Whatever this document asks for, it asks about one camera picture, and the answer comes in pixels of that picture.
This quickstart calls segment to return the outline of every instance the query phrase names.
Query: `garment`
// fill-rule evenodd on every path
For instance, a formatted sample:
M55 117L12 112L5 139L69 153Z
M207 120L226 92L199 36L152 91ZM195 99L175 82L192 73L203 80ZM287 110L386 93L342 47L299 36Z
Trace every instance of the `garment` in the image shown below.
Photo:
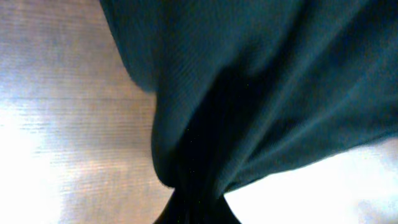
M396 0L101 4L156 93L156 223L239 223L224 193L397 135Z

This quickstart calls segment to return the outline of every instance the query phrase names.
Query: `black object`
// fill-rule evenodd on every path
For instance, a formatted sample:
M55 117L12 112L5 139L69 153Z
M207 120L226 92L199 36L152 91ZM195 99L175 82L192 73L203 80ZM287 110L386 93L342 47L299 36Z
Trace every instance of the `black object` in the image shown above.
M156 223L239 223L224 193L397 135L396 0L101 3L157 95Z

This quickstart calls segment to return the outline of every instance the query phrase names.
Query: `draped fabric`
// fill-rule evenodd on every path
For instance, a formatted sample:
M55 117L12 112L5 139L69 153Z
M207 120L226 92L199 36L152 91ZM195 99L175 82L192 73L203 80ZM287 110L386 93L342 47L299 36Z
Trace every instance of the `draped fabric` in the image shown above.
M156 223L239 223L226 192L397 135L396 0L101 4L157 97Z

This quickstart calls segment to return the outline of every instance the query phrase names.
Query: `brown surface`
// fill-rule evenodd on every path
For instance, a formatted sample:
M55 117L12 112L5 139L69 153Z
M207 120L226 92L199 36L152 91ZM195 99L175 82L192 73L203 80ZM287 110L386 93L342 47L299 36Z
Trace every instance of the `brown surface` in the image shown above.
M0 57L0 223L152 223L171 194L150 159L155 99L99 2L2 0Z

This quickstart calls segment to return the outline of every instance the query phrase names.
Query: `dark teal fabric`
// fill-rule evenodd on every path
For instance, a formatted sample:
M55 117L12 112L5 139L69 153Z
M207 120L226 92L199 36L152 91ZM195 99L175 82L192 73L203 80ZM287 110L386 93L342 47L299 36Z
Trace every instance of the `dark teal fabric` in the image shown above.
M224 193L398 132L396 0L101 4L157 96L157 223L239 223Z

